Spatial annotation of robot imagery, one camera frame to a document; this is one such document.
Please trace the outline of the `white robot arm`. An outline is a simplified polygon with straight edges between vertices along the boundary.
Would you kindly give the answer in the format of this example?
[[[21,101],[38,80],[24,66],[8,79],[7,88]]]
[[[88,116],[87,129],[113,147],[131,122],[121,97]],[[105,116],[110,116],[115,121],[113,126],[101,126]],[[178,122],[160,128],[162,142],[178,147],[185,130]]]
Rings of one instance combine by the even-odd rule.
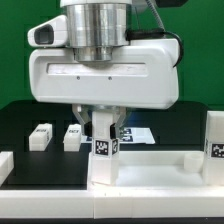
[[[133,0],[61,0],[64,13],[28,31],[32,95],[66,103],[93,138],[120,136],[128,108],[167,109],[178,99],[180,37],[133,30]]]

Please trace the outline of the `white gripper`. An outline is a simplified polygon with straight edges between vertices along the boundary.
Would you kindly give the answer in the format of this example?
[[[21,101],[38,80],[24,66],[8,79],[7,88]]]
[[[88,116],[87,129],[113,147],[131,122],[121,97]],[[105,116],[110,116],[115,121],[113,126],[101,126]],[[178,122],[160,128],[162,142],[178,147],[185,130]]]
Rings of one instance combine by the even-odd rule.
[[[82,134],[92,136],[91,106],[166,109],[179,97],[175,39],[133,40],[112,50],[109,61],[78,62],[67,46],[67,18],[58,16],[28,31],[32,95],[39,102],[73,104]],[[130,116],[117,108],[110,138],[120,139]]]

